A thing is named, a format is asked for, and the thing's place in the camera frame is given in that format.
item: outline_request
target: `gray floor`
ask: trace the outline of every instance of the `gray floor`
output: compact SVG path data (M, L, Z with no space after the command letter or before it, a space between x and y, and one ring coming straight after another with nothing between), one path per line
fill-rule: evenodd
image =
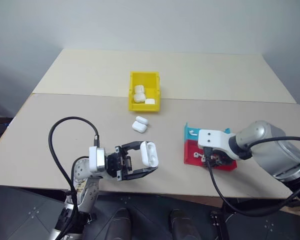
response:
M0 240L46 240L55 226L63 203L16 188L0 187ZM214 207L156 195L100 195L93 212L97 220L86 226L84 240L103 240L111 218L119 208L132 215L133 240L170 240L168 215L184 210L203 240L214 240L216 230L209 212ZM232 240L300 240L300 217L278 212L252 218L238 214L227 222Z

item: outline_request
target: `yellow plastic container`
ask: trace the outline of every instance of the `yellow plastic container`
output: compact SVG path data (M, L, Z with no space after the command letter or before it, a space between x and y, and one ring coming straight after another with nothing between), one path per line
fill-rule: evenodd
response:
M135 103L134 91L136 85L143 85L145 97L155 99L155 104ZM160 111L160 80L158 72L132 71L130 73L129 110L135 112Z

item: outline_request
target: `white table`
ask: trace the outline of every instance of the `white table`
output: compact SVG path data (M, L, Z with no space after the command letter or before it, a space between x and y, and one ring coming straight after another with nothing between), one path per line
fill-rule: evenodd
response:
M58 59L52 65L54 72L63 62ZM85 61L78 58L77 68L80 70L77 71L87 71L84 63ZM46 90L48 85L49 89L54 89L56 80L51 77L50 84L47 85L49 75L54 74L49 70L43 78ZM165 85L165 79L160 76L161 84ZM68 86L77 83L76 78L68 79L68 82ZM43 89L40 85L41 83L35 92ZM113 152L115 146L132 141L154 141L157 146L158 170L144 178L131 181L102 180L100 189L103 191L218 196L205 168L184 164L183 130L186 122L195 128L231 128L236 133L255 120L265 120L282 128L288 136L300 136L300 106L295 103L278 103L293 102L290 95L285 97L285 91L283 94L280 91L275 92L278 100L273 101L277 103L251 102L248 101L249 98L245 98L245 101L162 99L160 112L141 114L149 119L150 126L144 134L140 134L131 129L135 116L140 113L128 111L127 97L82 94L83 90L78 88L77 92L71 92L75 88L65 86L63 94L33 93L28 98L0 139L0 185L68 188L48 148L51 126L57 120L68 116L79 116L93 122L98 128L101 146L107 152ZM256 90L266 92L266 89L267 86L260 85ZM73 160L88 154L88 147L93 144L93 135L88 125L75 120L65 122L56 129L53 143L68 174ZM139 155L131 152L131 156L132 167L142 168ZM253 159L239 161L238 168L232 172L216 169L214 172L221 191L227 197L285 198L290 194L288 188L268 175Z

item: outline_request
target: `shoe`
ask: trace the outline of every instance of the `shoe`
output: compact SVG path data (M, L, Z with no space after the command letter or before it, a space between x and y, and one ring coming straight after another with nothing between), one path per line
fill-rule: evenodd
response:
M126 208L120 208L114 214L109 228L105 235L105 240L131 240L131 219Z
M171 211L169 226L173 240L201 240L199 232L193 225L190 217L179 209Z

